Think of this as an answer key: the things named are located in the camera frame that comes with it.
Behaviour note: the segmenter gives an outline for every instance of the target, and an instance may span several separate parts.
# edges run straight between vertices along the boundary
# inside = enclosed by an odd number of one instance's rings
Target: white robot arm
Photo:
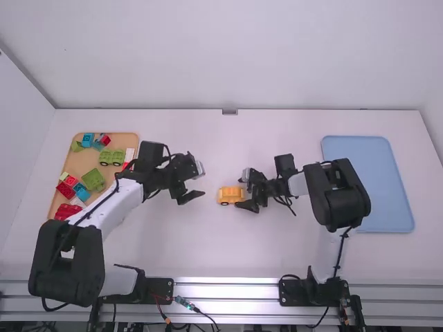
[[[165,148],[168,156],[163,156]],[[145,272],[131,266],[105,267],[102,243],[134,208],[161,190],[169,190],[179,205],[202,196],[204,192],[188,192],[185,181],[204,174],[203,165],[189,152],[171,155],[167,146],[143,141],[138,159],[116,173],[116,180],[101,197],[67,221],[48,220],[42,225],[29,293],[40,296],[47,311],[53,308],[47,308],[46,298],[85,307],[110,295],[120,301],[114,303],[146,301],[152,289],[148,289]],[[73,252],[73,257],[64,257],[62,252]]]

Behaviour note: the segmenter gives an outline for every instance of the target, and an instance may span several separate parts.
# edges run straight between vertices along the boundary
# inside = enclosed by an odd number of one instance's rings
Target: lego brick
[[[75,192],[78,192],[80,189],[84,189],[86,190],[86,187],[83,185],[83,183],[81,182],[77,182],[74,186],[73,189]]]
[[[67,199],[72,199],[75,196],[74,189],[69,187],[65,182],[60,182],[56,188]]]
[[[57,212],[55,213],[54,219],[57,220],[66,220],[70,216],[73,216],[74,214],[77,214],[83,210],[83,207],[79,205],[69,205],[69,204],[60,204],[60,206],[57,209]]]
[[[82,146],[91,147],[93,141],[94,141],[94,133],[85,133],[83,135]]]
[[[121,166],[125,161],[125,152],[122,149],[117,149],[112,154],[112,165]]]
[[[59,179],[60,181],[64,181],[65,178],[67,178],[69,176],[68,172],[63,172],[62,175],[60,175]]]
[[[98,157],[98,162],[102,166],[108,166],[112,163],[112,151],[110,149],[103,149]]]
[[[123,163],[123,169],[126,168],[127,164],[129,164],[129,162],[134,159],[134,154],[135,154],[136,150],[132,147],[128,147],[126,149],[126,153],[125,153],[125,162]]]
[[[100,143],[99,140],[94,140],[94,142],[92,143],[92,147],[97,151],[102,151],[105,146],[102,143]]]
[[[74,188],[74,186],[78,183],[78,180],[74,178],[72,175],[68,175],[63,182],[65,182],[69,187]]]
[[[79,199],[78,197],[74,197],[69,203],[70,203],[71,205],[78,205],[78,206],[80,206],[81,208],[86,209],[86,204],[84,204],[84,203],[82,202],[82,200]]]
[[[88,190],[97,190],[101,192],[105,188],[105,178],[96,168],[82,176],[82,180]]]
[[[82,146],[81,142],[74,140],[71,144],[71,150],[73,152],[79,152],[79,151],[84,150],[84,147]]]
[[[77,197],[81,199],[83,202],[86,202],[88,198],[91,197],[91,194],[84,189],[80,189],[76,194]]]
[[[104,135],[104,136],[100,139],[100,143],[102,143],[104,146],[107,146],[110,142],[111,142],[111,138],[109,138],[108,135]]]

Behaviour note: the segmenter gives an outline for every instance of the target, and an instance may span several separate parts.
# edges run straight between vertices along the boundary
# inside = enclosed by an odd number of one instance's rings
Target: green lego brick
[[[74,152],[79,152],[84,150],[84,147],[82,146],[81,142],[78,142],[77,140],[74,140],[71,144],[71,150]]]
[[[62,175],[60,175],[59,179],[60,181],[64,181],[65,178],[67,178],[69,176],[68,172],[63,172]]]
[[[105,178],[96,168],[82,176],[82,180],[88,190],[97,190],[101,192],[105,188]]]
[[[98,157],[98,162],[102,166],[108,166],[110,163],[112,163],[112,150],[103,149]]]
[[[122,149],[117,149],[112,154],[112,165],[121,166],[125,161],[125,152]]]

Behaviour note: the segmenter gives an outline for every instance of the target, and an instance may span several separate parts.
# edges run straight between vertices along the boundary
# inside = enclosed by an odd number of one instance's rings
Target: green toy car
[[[105,178],[96,168],[82,176],[82,180],[88,190],[97,190],[101,192],[105,188]]]
[[[125,152],[122,149],[117,149],[112,154],[112,165],[121,166],[125,161]]]
[[[100,156],[98,157],[98,162],[102,166],[108,166],[110,163],[112,163],[112,150],[110,149],[103,149],[100,152]]]

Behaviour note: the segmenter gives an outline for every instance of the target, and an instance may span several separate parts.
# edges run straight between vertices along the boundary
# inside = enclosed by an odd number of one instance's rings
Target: white table
[[[418,111],[353,110],[239,110],[238,116],[223,116],[221,110],[57,111],[1,251],[0,291],[11,298],[3,309],[0,306],[0,319],[12,319],[17,311],[37,311],[38,317],[49,320],[38,299],[14,296],[27,295],[26,284],[18,280],[28,276],[37,232],[46,220],[66,151],[81,131],[134,131],[141,140],[168,144],[172,153],[191,151],[206,168],[205,177],[187,183],[190,189],[204,190],[205,196],[177,206],[164,192],[134,210],[105,241],[109,263],[175,277],[184,283],[175,294],[206,298],[202,310],[206,306],[220,322],[291,320],[294,324],[313,323],[323,312],[321,308],[281,308],[276,302],[279,276],[305,276],[314,259],[320,226],[309,199],[295,201],[297,218],[274,202],[256,215],[216,204],[217,189],[236,184],[245,167],[274,176],[273,157],[278,154],[292,153],[297,167],[320,161],[320,141],[326,135],[386,137],[416,227],[410,234],[355,235],[343,258],[343,277],[354,287],[351,291],[362,296],[368,324],[404,320],[415,325],[443,324],[443,305],[436,302],[443,301],[443,169],[431,139]],[[391,300],[404,303],[394,305]],[[411,300],[428,303],[417,308]],[[87,320],[87,309],[69,307],[51,314],[51,319],[55,315],[59,320]],[[167,310],[178,313],[177,322],[189,319],[189,313],[177,306]],[[122,320],[140,318],[147,311],[152,313],[151,321],[159,318],[154,307],[119,306],[119,313],[126,312]],[[334,311],[329,313],[325,323],[337,324]]]

